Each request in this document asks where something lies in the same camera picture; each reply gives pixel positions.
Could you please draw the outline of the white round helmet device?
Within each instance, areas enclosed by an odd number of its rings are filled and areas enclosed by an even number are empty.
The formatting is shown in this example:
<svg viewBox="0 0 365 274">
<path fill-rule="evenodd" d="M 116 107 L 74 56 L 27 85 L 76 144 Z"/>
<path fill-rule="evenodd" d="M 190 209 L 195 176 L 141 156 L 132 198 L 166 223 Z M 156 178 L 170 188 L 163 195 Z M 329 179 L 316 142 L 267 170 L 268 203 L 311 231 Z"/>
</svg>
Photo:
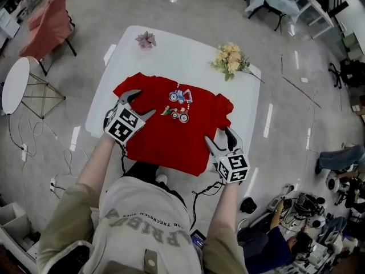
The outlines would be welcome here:
<svg viewBox="0 0 365 274">
<path fill-rule="evenodd" d="M 326 186 L 332 192 L 336 193 L 340 188 L 340 180 L 337 178 L 337 174 L 334 171 L 330 171 L 327 179 Z"/>
</svg>

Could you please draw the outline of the black office chair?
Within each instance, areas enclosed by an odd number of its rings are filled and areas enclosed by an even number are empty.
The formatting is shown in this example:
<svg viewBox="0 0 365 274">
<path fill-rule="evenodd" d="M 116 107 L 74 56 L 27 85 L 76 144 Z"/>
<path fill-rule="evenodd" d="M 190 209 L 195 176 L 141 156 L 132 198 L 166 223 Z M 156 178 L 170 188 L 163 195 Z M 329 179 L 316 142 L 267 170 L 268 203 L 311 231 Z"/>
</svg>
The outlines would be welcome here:
<svg viewBox="0 0 365 274">
<path fill-rule="evenodd" d="M 336 77 L 334 87 L 342 88 L 342 83 L 349 87 L 358 88 L 365 86 L 365 63 L 359 60 L 349 61 L 348 64 L 341 63 L 338 71 L 333 63 L 330 63 L 328 71 Z"/>
</svg>

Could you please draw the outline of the black device with blue screen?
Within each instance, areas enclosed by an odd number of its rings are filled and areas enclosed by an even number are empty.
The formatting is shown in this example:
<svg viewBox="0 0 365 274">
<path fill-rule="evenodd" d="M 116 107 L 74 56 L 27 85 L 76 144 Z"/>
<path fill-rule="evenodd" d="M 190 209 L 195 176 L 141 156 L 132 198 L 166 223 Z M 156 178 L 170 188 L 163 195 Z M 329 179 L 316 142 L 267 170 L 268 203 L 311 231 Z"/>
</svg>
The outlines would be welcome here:
<svg viewBox="0 0 365 274">
<path fill-rule="evenodd" d="M 192 239 L 193 244 L 198 248 L 202 249 L 204 245 L 204 241 L 206 237 L 197 229 L 195 229 L 191 235 L 190 238 Z"/>
</svg>

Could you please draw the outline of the white filing cabinet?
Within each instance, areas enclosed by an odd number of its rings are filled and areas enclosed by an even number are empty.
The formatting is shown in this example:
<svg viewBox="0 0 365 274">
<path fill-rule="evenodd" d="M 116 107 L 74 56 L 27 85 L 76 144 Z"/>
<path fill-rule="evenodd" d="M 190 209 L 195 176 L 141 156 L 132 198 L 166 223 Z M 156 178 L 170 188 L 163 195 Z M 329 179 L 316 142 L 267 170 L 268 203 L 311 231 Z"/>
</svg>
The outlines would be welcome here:
<svg viewBox="0 0 365 274">
<path fill-rule="evenodd" d="M 20 25 L 5 8 L 0 10 L 0 31 L 13 39 L 20 29 Z"/>
</svg>

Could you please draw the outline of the pink artificial flower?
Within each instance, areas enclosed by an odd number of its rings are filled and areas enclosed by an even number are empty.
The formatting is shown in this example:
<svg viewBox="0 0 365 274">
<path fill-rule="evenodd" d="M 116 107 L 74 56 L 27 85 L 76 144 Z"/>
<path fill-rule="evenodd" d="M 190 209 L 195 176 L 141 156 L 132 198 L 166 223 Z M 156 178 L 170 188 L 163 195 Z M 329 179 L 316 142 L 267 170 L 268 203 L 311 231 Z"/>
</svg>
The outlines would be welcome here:
<svg viewBox="0 0 365 274">
<path fill-rule="evenodd" d="M 135 38 L 135 41 L 138 42 L 139 47 L 143 50 L 150 50 L 153 46 L 157 46 L 155 35 L 148 31 L 145 31 L 143 34 L 139 34 Z"/>
</svg>

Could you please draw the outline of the black round pouch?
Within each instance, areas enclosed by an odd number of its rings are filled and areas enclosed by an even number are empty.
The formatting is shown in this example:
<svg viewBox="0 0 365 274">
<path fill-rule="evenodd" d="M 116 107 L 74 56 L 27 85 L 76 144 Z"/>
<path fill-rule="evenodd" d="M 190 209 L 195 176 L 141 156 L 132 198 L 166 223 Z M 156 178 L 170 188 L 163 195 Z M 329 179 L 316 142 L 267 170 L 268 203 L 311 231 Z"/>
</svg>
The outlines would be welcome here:
<svg viewBox="0 0 365 274">
<path fill-rule="evenodd" d="M 257 209 L 257 205 L 251 197 L 246 197 L 240 205 L 240 212 L 252 214 Z"/>
</svg>

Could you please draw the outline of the red t-shirt with print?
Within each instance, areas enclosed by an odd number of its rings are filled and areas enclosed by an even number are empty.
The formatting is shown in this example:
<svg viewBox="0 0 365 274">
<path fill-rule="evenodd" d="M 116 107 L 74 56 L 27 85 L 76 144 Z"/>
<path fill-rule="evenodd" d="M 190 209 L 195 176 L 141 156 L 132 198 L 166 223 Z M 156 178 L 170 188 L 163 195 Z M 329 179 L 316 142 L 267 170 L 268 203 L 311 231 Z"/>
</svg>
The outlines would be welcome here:
<svg viewBox="0 0 365 274">
<path fill-rule="evenodd" d="M 131 102 L 134 112 L 155 113 L 126 145 L 129 159 L 199 176 L 206 170 L 210 152 L 205 137 L 231 125 L 233 103 L 222 94 L 181 84 L 161 76 L 137 73 L 114 89 L 122 96 L 140 90 Z"/>
</svg>

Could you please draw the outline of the person's right forearm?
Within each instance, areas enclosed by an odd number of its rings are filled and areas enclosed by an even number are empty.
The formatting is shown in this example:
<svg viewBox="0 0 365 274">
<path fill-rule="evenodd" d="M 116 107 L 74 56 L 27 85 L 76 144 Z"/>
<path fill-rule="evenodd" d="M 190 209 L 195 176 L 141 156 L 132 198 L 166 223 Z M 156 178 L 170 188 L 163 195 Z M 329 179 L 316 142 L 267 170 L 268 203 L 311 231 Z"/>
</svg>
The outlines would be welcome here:
<svg viewBox="0 0 365 274">
<path fill-rule="evenodd" d="M 212 235 L 217 228 L 229 228 L 233 232 L 236 230 L 238 193 L 238 182 L 228 183 L 224 186 L 210 222 L 207 236 Z"/>
</svg>

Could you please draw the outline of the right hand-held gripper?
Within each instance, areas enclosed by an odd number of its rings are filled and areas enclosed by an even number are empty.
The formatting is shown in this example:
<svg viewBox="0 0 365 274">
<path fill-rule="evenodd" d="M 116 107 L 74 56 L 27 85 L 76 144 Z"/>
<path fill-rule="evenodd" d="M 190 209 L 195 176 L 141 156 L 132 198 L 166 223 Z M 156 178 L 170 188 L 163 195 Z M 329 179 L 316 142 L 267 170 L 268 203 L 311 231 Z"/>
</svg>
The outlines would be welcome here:
<svg viewBox="0 0 365 274">
<path fill-rule="evenodd" d="M 219 148 L 210 137 L 205 136 L 205 143 L 216 161 L 216 170 L 226 183 L 242 182 L 248 176 L 250 164 L 243 152 L 240 136 L 230 127 L 226 127 L 227 149 Z"/>
</svg>

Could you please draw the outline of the white oval side table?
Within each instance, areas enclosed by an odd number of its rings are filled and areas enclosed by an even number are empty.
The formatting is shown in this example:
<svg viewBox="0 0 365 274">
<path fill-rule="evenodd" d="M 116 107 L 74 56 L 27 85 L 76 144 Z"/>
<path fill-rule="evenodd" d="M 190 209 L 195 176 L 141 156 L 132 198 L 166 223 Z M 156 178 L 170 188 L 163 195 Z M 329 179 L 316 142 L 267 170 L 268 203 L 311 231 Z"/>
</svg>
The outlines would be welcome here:
<svg viewBox="0 0 365 274">
<path fill-rule="evenodd" d="M 21 57 L 11 67 L 7 74 L 2 91 L 2 110 L 6 115 L 15 113 L 19 105 L 24 105 L 39 119 L 44 119 L 66 97 L 49 82 L 35 75 L 33 70 L 40 63 L 33 57 Z M 26 95 L 28 87 L 43 87 L 42 95 Z M 40 100 L 40 110 L 36 111 L 27 103 L 27 99 Z"/>
</svg>

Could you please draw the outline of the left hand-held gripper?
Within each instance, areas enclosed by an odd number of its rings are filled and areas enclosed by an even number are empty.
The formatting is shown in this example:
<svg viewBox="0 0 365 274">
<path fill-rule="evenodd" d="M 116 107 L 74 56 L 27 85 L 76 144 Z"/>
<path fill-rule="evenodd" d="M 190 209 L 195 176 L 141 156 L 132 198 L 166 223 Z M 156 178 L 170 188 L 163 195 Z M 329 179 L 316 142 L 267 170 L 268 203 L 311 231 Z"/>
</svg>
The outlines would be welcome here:
<svg viewBox="0 0 365 274">
<path fill-rule="evenodd" d="M 144 114 L 138 114 L 135 110 L 131 110 L 131 102 L 140 94 L 141 90 L 124 92 L 115 107 L 106 113 L 103 124 L 104 132 L 119 144 L 125 145 L 156 112 L 156 109 L 153 109 Z"/>
</svg>

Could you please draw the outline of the white open storage bin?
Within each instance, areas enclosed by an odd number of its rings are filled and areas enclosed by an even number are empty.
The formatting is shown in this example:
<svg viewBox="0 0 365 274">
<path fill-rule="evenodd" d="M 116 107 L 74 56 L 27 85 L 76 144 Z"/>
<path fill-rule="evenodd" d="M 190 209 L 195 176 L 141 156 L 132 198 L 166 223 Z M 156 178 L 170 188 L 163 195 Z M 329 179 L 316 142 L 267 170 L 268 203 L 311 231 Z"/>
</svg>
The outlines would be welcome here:
<svg viewBox="0 0 365 274">
<path fill-rule="evenodd" d="M 14 240 L 23 240 L 30 233 L 30 224 L 25 210 L 18 203 L 0 207 L 0 228 Z"/>
</svg>

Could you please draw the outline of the person's left forearm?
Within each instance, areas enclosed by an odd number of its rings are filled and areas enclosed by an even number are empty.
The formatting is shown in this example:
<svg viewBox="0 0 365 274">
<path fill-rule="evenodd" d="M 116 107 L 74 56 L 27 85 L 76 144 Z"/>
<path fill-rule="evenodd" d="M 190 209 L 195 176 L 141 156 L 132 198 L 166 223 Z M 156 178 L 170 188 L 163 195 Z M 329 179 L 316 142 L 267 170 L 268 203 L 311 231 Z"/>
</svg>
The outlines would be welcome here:
<svg viewBox="0 0 365 274">
<path fill-rule="evenodd" d="M 76 181 L 90 187 L 98 196 L 102 192 L 114 145 L 114 138 L 104 133 Z"/>
</svg>

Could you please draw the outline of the yellow artificial flower bouquet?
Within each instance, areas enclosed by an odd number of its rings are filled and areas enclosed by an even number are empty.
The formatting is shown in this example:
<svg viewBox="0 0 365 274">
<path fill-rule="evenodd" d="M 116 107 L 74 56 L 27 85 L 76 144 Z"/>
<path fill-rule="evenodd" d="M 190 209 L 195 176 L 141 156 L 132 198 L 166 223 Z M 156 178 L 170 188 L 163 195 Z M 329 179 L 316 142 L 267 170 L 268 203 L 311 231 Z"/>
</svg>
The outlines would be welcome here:
<svg viewBox="0 0 365 274">
<path fill-rule="evenodd" d="M 250 69 L 250 62 L 238 45 L 227 43 L 218 46 L 215 58 L 209 62 L 215 70 L 224 74 L 225 81 L 233 80 L 237 72 L 244 72 L 263 82 Z"/>
</svg>

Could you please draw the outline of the white glass-door cabinet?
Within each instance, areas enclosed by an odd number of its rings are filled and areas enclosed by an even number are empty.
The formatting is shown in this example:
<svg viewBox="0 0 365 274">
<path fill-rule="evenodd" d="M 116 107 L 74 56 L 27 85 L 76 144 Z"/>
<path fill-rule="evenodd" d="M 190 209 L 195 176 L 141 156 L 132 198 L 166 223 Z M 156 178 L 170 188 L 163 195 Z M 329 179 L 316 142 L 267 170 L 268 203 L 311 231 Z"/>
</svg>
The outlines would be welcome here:
<svg viewBox="0 0 365 274">
<path fill-rule="evenodd" d="M 296 4 L 298 4 L 301 0 L 294 0 Z M 312 20 L 310 23 L 307 24 L 308 27 L 313 26 L 314 24 L 318 23 L 319 21 L 324 21 L 326 26 L 318 31 L 315 34 L 311 35 L 311 39 L 316 39 L 317 37 L 321 36 L 322 34 L 326 33 L 327 31 L 331 30 L 335 27 L 332 19 L 330 18 L 328 12 L 324 11 L 320 5 L 320 3 L 317 0 L 305 0 L 305 4 L 302 6 L 298 6 L 299 12 L 297 15 L 295 15 L 292 20 L 294 23 L 296 23 L 299 19 L 299 17 L 308 9 L 313 9 L 317 16 L 314 20 Z"/>
</svg>

